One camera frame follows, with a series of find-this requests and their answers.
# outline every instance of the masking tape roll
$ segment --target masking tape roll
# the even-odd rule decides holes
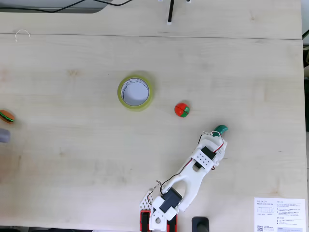
[[[117,94],[119,101],[126,108],[141,111],[149,106],[153,90],[146,78],[132,75],[120,82]]]

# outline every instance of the gray object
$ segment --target gray object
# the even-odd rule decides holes
[[[11,133],[6,129],[0,128],[0,143],[8,143],[10,141],[10,138]]]
[[[198,224],[197,225],[197,232],[209,232],[209,228],[205,226],[204,224]]]

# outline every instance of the black cable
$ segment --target black cable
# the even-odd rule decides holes
[[[179,175],[179,174],[184,170],[184,168],[185,168],[191,161],[192,161],[192,158],[184,165],[184,167],[181,169],[181,171],[180,171],[179,173],[173,175],[170,179],[172,179],[174,176]],[[170,179],[164,181],[163,184],[160,186],[160,193],[161,193],[162,196],[163,196],[163,193],[162,193],[162,186],[163,186],[166,182],[168,182]]]
[[[307,35],[309,35],[309,30],[307,30],[307,31],[303,34],[303,39],[306,38]]]
[[[121,4],[113,4],[113,3],[110,3],[110,2],[100,1],[100,0],[93,0],[93,1],[102,2],[102,3],[108,4],[108,5],[112,5],[112,6],[122,6],[122,5],[127,4],[128,2],[133,1],[133,0],[128,0],[128,1],[121,3]]]
[[[152,190],[151,193],[149,193],[148,196],[147,196],[147,201],[148,201],[148,204],[149,204],[149,205],[152,205],[152,204],[150,204],[149,198],[148,198],[148,197],[150,196],[150,194],[152,194],[153,191],[154,191],[154,190]]]
[[[202,138],[202,134],[201,134],[201,137],[199,138],[199,140],[198,140],[198,143],[197,143],[197,144],[199,144],[199,142],[201,141],[201,138]]]
[[[86,0],[80,0],[76,3],[73,3],[69,6],[65,6],[65,7],[62,7],[58,10],[54,10],[54,11],[47,11],[47,10],[41,10],[41,9],[36,9],[36,8],[24,8],[24,7],[0,7],[0,9],[8,9],[8,10],[26,10],[26,11],[40,11],[40,12],[45,12],[45,13],[56,13],[56,12],[59,12],[59,11],[62,11],[62,10],[65,10],[67,8],[70,8],[72,6],[75,6],[83,1],[86,1]],[[128,0],[124,3],[121,3],[121,4],[113,4],[113,3],[110,3],[110,2],[106,2],[106,1],[99,1],[99,0],[93,0],[93,1],[98,1],[98,2],[101,2],[101,3],[105,3],[105,4],[108,4],[108,5],[112,5],[112,6],[122,6],[122,5],[125,5],[127,4],[128,2],[131,2],[133,0]]]

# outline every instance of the white paper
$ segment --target white paper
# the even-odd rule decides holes
[[[254,232],[306,232],[305,200],[255,198]]]

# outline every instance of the wire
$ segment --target wire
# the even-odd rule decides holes
[[[147,201],[148,201],[148,204],[149,204],[149,205],[152,205],[152,204],[150,204],[149,198],[148,198],[148,197],[150,196],[150,194],[152,194],[153,191],[154,191],[154,190],[152,190],[151,193],[149,193],[148,196],[147,196]]]
[[[222,139],[222,144],[214,151],[214,153],[216,153],[224,144],[224,140],[221,136],[221,133],[220,132],[217,132],[219,135],[220,135],[220,138]]]
[[[93,0],[93,1],[102,2],[102,3],[108,4],[108,5],[112,5],[112,6],[123,6],[123,5],[129,3],[129,2],[131,2],[133,0],[128,0],[128,1],[126,1],[124,3],[121,3],[121,4],[113,4],[113,3],[110,3],[110,2],[100,1],[100,0]]]
[[[307,30],[307,31],[303,34],[303,39],[306,38],[307,35],[309,35],[309,30]]]
[[[59,12],[59,11],[62,11],[62,10],[65,10],[67,8],[70,8],[72,6],[75,6],[83,1],[86,1],[86,0],[80,0],[76,3],[73,3],[69,6],[65,6],[65,7],[62,7],[58,10],[54,10],[54,11],[47,11],[47,10],[42,10],[42,9],[36,9],[36,8],[24,8],[24,7],[0,7],[0,9],[8,9],[8,10],[26,10],[26,11],[40,11],[40,12],[45,12],[45,13],[56,13],[56,12]],[[133,0],[128,0],[124,3],[121,3],[121,4],[113,4],[113,3],[110,3],[110,2],[107,2],[107,1],[100,1],[100,0],[93,0],[93,1],[98,1],[98,2],[101,2],[101,3],[105,3],[105,4],[108,4],[108,5],[112,5],[112,6],[122,6],[122,5],[125,5],[127,4],[128,2],[131,2]]]
[[[199,142],[201,141],[201,138],[202,138],[202,134],[201,134],[201,137],[199,138],[199,140],[198,140],[198,143],[197,143],[197,144],[199,144]]]
[[[16,34],[15,34],[15,43],[17,43],[17,34],[18,34],[21,30],[24,30],[24,29],[20,29],[20,30],[19,30],[18,32],[16,32]],[[31,39],[30,33],[29,33],[27,30],[24,30],[24,31],[28,33],[29,39]]]
[[[181,171],[180,171],[179,173],[175,174],[175,175],[172,175],[172,177],[171,177],[170,179],[172,179],[174,176],[179,175],[179,174],[184,170],[184,168],[185,168],[186,166],[188,166],[189,163],[191,163],[192,160],[193,160],[193,159],[191,158],[191,159],[184,165],[184,167],[181,169]],[[168,182],[170,179],[164,181],[163,184],[160,186],[160,193],[161,193],[162,196],[163,196],[163,193],[162,193],[162,186],[163,186],[166,182]]]
[[[156,182],[158,182],[158,184],[154,187],[154,189],[158,186],[158,185],[162,185],[162,183],[161,183],[161,181],[159,181],[159,180],[156,180]],[[154,191],[154,189],[148,194],[148,196],[147,196],[147,201],[148,201],[148,204],[149,205],[152,205],[152,204],[150,204],[150,202],[149,202],[149,196],[150,196],[150,194],[152,194],[152,192]]]

